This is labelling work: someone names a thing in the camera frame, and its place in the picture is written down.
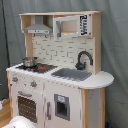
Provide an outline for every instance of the cabinet door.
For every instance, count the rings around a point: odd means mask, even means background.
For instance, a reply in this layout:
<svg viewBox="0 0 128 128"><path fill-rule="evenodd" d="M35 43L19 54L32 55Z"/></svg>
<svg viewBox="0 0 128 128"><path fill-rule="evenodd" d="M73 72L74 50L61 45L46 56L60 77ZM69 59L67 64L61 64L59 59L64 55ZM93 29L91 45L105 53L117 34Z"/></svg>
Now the cabinet door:
<svg viewBox="0 0 128 128"><path fill-rule="evenodd" d="M75 15L53 18L54 39L67 39L91 33L90 15Z"/></svg>
<svg viewBox="0 0 128 128"><path fill-rule="evenodd" d="M59 83L45 83L45 128L82 128L81 92Z"/></svg>
<svg viewBox="0 0 128 128"><path fill-rule="evenodd" d="M36 126L44 128L43 94L11 86L13 117L24 116Z"/></svg>

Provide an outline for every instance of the cabinet handle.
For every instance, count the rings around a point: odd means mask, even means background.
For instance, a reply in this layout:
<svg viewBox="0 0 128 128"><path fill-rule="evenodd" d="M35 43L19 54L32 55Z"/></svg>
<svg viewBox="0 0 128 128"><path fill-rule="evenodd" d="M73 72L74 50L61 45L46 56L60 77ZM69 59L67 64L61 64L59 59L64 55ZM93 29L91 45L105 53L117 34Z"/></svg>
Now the cabinet handle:
<svg viewBox="0 0 128 128"><path fill-rule="evenodd" d="M19 93L21 96L32 97L31 94L25 94L25 93L23 93L22 91L18 91L18 93Z"/></svg>
<svg viewBox="0 0 128 128"><path fill-rule="evenodd" d="M58 29L59 29L59 33L57 33L57 37L61 37L61 21L56 21L56 24L57 24Z"/></svg>
<svg viewBox="0 0 128 128"><path fill-rule="evenodd" d="M47 117L48 117L48 120L51 120L51 115L49 111L50 111L50 102L47 103Z"/></svg>

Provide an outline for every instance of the white cabinet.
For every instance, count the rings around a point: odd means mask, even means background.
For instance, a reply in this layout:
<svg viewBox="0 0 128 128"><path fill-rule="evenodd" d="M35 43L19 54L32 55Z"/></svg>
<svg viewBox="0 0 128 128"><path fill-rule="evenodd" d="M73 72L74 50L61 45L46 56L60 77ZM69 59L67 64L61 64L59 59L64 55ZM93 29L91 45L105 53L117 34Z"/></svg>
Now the white cabinet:
<svg viewBox="0 0 128 128"><path fill-rule="evenodd" d="M74 15L53 18L54 39L67 39L91 33L91 16Z"/></svg>
<svg viewBox="0 0 128 128"><path fill-rule="evenodd" d="M45 82L45 128L82 128L81 90Z"/></svg>

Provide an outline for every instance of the control knob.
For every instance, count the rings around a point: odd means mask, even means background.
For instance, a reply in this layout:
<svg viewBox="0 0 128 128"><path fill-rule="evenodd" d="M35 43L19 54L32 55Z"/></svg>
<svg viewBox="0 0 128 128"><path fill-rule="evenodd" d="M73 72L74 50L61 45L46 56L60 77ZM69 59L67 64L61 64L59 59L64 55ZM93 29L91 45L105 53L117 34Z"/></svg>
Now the control knob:
<svg viewBox="0 0 128 128"><path fill-rule="evenodd" d="M33 81L33 82L31 83L31 86L32 86L32 87L36 87L36 86L37 86L36 82Z"/></svg>
<svg viewBox="0 0 128 128"><path fill-rule="evenodd" d="M13 77L13 78L12 78L12 81L13 81L13 82L17 82L17 81L18 81L18 78L17 78L17 77Z"/></svg>

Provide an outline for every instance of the range hood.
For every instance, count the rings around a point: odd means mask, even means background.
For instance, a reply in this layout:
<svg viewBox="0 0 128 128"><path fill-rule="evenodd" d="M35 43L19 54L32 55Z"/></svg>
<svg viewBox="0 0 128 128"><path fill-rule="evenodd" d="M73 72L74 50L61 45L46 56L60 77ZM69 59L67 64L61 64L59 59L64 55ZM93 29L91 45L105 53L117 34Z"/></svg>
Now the range hood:
<svg viewBox="0 0 128 128"><path fill-rule="evenodd" d="M43 16L35 16L35 24L25 28L25 33L52 34L52 28L43 24Z"/></svg>

